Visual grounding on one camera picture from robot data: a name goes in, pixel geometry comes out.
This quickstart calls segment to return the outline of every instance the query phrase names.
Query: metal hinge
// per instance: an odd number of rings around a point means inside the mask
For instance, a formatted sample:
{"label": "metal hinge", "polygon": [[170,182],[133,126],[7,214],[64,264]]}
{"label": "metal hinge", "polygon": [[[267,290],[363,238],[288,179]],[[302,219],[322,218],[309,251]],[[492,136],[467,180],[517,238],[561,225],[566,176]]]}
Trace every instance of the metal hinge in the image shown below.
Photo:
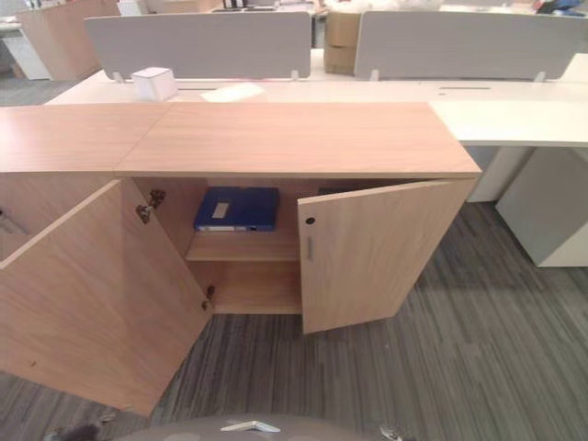
{"label": "metal hinge", "polygon": [[165,192],[163,190],[151,190],[149,196],[151,197],[149,205],[138,205],[135,208],[135,213],[137,213],[143,223],[149,223],[152,211],[162,205],[165,199]]}
{"label": "metal hinge", "polygon": [[30,234],[21,224],[12,219],[5,209],[0,208],[0,229],[9,233]]}
{"label": "metal hinge", "polygon": [[210,285],[206,289],[206,300],[204,300],[200,305],[204,311],[209,307],[209,304],[212,301],[212,297],[214,296],[214,289],[214,285]]}

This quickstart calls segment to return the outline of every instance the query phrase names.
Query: cabinet door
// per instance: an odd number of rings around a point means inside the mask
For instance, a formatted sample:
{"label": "cabinet door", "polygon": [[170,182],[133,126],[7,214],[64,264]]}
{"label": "cabinet door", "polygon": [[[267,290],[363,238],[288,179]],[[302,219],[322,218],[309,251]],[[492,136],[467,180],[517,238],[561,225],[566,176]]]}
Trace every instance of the cabinet door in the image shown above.
{"label": "cabinet door", "polygon": [[304,332],[393,316],[474,182],[299,199]]}
{"label": "cabinet door", "polygon": [[111,181],[0,264],[1,369],[151,412],[211,308],[140,204],[130,180]]}
{"label": "cabinet door", "polygon": [[0,260],[112,180],[109,174],[0,175]]}

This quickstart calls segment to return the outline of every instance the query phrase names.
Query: floor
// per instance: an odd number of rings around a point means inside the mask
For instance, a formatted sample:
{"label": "floor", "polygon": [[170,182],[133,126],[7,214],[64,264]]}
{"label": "floor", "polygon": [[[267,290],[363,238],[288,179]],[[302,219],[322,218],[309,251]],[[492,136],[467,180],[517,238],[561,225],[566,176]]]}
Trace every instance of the floor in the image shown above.
{"label": "floor", "polygon": [[0,107],[44,104],[79,81],[29,81],[0,73]]}
{"label": "floor", "polygon": [[[11,105],[70,86],[0,82]],[[104,410],[7,374],[0,396],[2,440]],[[122,413],[102,438],[244,412],[367,435],[398,424],[418,441],[585,441],[588,268],[534,267],[493,204],[466,204],[396,317],[303,336],[295,316],[216,316],[152,417]]]}

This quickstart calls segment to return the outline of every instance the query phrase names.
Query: desk divider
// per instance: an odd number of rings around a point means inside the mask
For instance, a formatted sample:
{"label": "desk divider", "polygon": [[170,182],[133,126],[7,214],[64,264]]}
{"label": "desk divider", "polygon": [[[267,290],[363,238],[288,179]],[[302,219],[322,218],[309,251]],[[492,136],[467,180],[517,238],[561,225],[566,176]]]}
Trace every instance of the desk divider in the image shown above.
{"label": "desk divider", "polygon": [[306,12],[95,17],[85,28],[105,73],[168,67],[175,78],[300,78],[311,74]]}
{"label": "desk divider", "polygon": [[367,11],[356,77],[559,78],[587,32],[588,19],[579,17]]}

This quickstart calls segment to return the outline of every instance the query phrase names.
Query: wooden cabinet top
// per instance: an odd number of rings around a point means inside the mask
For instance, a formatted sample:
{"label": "wooden cabinet top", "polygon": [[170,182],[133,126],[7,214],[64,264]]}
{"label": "wooden cabinet top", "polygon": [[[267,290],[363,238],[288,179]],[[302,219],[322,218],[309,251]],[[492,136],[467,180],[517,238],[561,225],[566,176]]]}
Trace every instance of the wooden cabinet top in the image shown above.
{"label": "wooden cabinet top", "polygon": [[480,172],[422,103],[7,107],[0,112],[0,142],[5,172],[297,177]]}

